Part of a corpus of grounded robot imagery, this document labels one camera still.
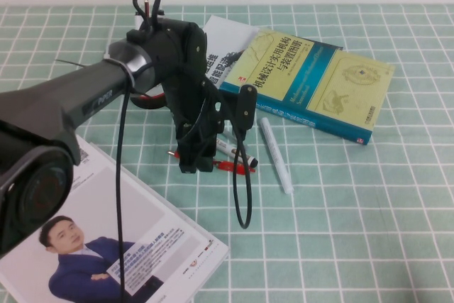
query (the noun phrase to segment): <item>book spine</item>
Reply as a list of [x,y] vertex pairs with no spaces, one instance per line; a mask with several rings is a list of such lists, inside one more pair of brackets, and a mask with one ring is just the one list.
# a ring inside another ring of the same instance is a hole
[[266,111],[270,114],[281,116],[285,119],[289,119],[290,121],[304,124],[305,126],[315,128],[325,133],[330,133],[335,136],[339,136],[340,138],[344,138],[352,142],[360,143],[362,145],[367,145],[369,143],[370,136],[372,135],[372,132],[357,133],[355,131],[347,131],[345,129],[337,128],[335,124],[332,124],[328,121],[308,117],[305,115],[301,115],[300,113],[293,113],[288,110],[285,110],[284,108],[278,109],[276,107],[271,107],[268,104],[264,103],[263,101],[257,101],[257,109]]

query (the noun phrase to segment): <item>red marker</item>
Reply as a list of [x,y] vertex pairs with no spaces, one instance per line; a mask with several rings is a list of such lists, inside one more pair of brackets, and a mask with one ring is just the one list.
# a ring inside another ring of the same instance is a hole
[[[169,155],[175,156],[177,159],[179,158],[178,152],[172,152],[171,150],[169,150],[167,153]],[[225,170],[226,172],[233,172],[234,164],[233,164],[233,162],[230,162],[230,161],[213,160],[213,166],[218,168],[219,170]],[[249,172],[255,173],[255,169],[249,167]],[[238,163],[236,165],[236,174],[239,174],[239,175],[245,175],[246,174],[244,165],[241,165],[240,163]]]

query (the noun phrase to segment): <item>white shirt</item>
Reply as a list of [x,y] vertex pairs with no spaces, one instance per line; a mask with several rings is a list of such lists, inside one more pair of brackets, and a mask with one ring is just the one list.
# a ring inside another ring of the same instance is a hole
[[86,245],[84,245],[83,249],[70,253],[70,255],[94,255],[95,257],[102,258],[98,253],[90,250]]

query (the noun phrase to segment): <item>book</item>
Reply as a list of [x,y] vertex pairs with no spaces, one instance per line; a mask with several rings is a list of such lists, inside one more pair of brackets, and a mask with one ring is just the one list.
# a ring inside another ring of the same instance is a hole
[[211,16],[202,29],[207,39],[206,76],[219,88],[259,28]]
[[[77,140],[82,161],[67,201],[0,260],[0,282],[19,303],[119,302],[115,162]],[[121,205],[128,303],[188,302],[228,255],[125,168]]]
[[[207,25],[212,19],[218,26],[209,27],[212,40],[221,40],[216,32],[228,35],[229,44],[240,39],[228,20],[212,16]],[[251,30],[252,39],[244,37],[248,46],[222,74],[219,89],[238,93],[244,84],[254,85],[258,109],[367,145],[394,66],[335,45],[257,29]]]

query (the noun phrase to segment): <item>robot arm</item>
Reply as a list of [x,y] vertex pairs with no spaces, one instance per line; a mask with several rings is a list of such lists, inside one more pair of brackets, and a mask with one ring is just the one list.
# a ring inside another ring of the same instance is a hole
[[0,257],[65,202],[72,168],[80,162],[76,128],[124,94],[129,84],[139,93],[162,85],[175,123],[182,172],[213,170],[216,134],[231,119],[226,113],[236,113],[245,138],[253,125],[255,89],[226,95],[222,107],[228,108],[217,111],[219,98],[212,96],[212,84],[204,76],[203,30],[195,23],[156,15],[148,25],[148,30],[131,30],[126,39],[111,44],[107,59],[0,94]]

